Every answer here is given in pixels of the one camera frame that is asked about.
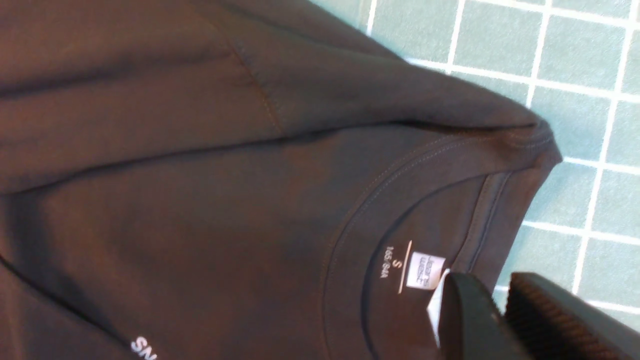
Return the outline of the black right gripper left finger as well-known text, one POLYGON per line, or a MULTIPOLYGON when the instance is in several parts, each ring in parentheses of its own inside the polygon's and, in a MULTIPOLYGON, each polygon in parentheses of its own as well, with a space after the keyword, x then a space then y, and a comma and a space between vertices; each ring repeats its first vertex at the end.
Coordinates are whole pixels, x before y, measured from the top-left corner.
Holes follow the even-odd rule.
POLYGON ((444 360, 530 360, 492 295, 473 275, 450 272, 442 287, 438 325, 444 360))

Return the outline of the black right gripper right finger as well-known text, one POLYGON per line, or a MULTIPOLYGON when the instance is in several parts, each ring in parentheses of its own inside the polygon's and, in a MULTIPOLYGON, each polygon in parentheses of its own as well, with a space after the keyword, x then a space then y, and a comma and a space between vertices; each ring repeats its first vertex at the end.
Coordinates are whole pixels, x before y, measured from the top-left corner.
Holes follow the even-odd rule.
POLYGON ((637 360, 640 335, 556 283, 514 272, 503 315, 535 360, 637 360))

